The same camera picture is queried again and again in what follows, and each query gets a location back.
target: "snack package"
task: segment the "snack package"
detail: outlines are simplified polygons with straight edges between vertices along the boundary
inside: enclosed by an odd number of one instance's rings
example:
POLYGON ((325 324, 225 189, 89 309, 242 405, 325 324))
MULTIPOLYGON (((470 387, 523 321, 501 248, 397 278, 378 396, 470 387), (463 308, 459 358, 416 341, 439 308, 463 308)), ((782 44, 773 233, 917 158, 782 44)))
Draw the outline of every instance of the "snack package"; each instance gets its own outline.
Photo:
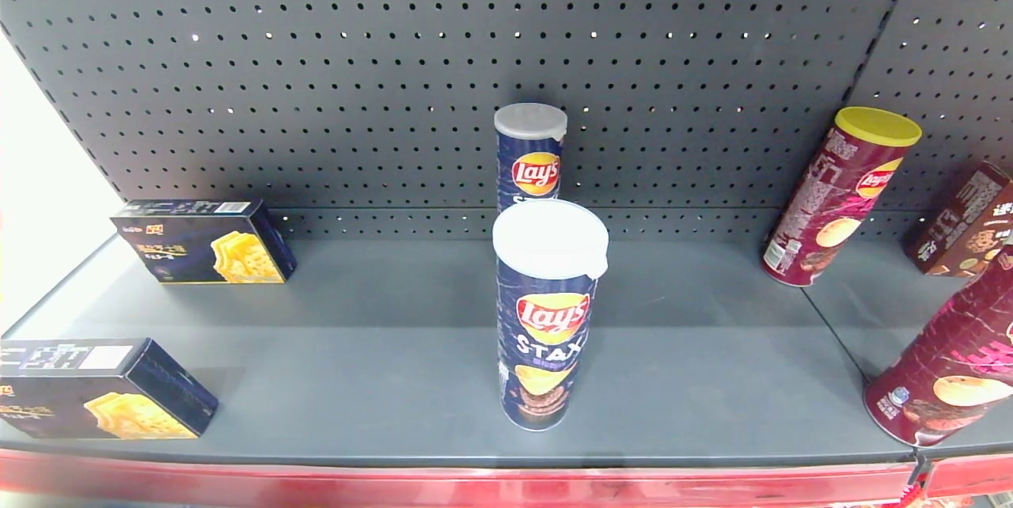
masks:
POLYGON ((1005 246, 865 388, 865 407, 895 439, 931 446, 1011 394, 1013 246, 1005 246))
POLYGON ((284 283, 296 269, 259 200, 137 200, 112 222, 163 283, 284 283))
POLYGON ((37 438, 196 439, 218 400, 151 339, 5 340, 0 418, 37 438))
POLYGON ((999 253, 1011 230, 1013 179, 982 162, 905 252, 925 274, 973 277, 999 253))
POLYGON ((784 284, 812 284, 922 137, 911 120, 878 108, 842 108, 834 124, 763 256, 764 270, 784 284))
POLYGON ((492 245, 502 408, 519 427, 545 430, 573 392, 609 233, 578 205, 533 200, 496 218, 492 245))
POLYGON ((496 209, 559 195, 559 156, 566 113, 548 104, 521 102, 496 111, 498 140, 496 209))

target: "gray plastic lid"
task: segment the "gray plastic lid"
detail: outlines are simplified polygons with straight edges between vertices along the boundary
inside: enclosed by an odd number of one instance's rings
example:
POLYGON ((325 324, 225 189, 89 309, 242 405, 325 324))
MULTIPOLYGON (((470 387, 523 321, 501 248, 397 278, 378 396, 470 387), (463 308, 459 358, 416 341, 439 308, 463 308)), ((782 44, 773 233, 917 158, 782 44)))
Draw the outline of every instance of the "gray plastic lid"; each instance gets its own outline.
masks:
POLYGON ((609 231, 594 213, 563 200, 528 200, 492 224, 492 247, 508 267, 536 279, 598 279, 609 267, 609 231))
POLYGON ((518 102, 496 111, 492 118, 500 134, 521 140, 562 140, 566 134, 566 113, 539 102, 518 102))

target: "store shelf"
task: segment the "store shelf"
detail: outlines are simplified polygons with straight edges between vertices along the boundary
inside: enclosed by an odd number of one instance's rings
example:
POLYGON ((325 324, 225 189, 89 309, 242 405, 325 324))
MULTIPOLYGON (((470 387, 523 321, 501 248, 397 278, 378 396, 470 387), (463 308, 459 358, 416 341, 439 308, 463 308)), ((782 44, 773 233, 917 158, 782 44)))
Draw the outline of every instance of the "store shelf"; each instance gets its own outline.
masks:
POLYGON ((294 241, 286 286, 165 287, 119 239, 9 338, 151 336, 222 398, 196 441, 0 448, 343 466, 791 466, 910 448, 862 410, 861 376, 755 246, 619 241, 563 423, 499 410, 485 241, 294 241))
MULTIPOLYGON (((895 241, 851 241, 805 293, 866 375, 881 372, 964 283, 927 277, 895 241)), ((932 456, 1013 452, 1013 412, 1004 405, 938 446, 932 456)))

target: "red product box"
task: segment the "red product box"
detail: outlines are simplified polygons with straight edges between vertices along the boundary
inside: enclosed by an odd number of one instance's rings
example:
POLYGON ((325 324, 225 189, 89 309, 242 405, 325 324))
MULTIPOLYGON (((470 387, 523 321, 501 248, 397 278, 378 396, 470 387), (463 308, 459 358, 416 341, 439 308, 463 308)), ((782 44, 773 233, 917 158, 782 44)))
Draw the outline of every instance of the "red product box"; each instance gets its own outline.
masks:
POLYGON ((1011 231, 1013 179, 982 162, 905 252, 928 275, 973 277, 999 255, 1011 231))

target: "perforated metal panel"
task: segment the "perforated metal panel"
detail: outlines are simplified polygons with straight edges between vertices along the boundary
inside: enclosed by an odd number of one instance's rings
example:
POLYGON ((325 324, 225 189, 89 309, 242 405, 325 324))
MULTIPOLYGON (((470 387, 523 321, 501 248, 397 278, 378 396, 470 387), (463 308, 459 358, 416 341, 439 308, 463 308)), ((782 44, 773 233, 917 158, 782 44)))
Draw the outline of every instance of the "perforated metal panel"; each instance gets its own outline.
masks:
MULTIPOLYGON (((595 209, 615 239, 760 240, 777 219, 777 209, 595 209)), ((279 229, 295 238, 491 237, 495 209, 282 209, 279 229)))
POLYGON ((2 0, 0 17, 124 198, 491 207, 492 114, 533 99, 570 117, 564 197, 763 208, 889 2, 2 0))
POLYGON ((898 1, 851 103, 903 113, 925 136, 879 208, 933 208, 975 162, 1007 163, 1011 27, 1013 0, 898 1))

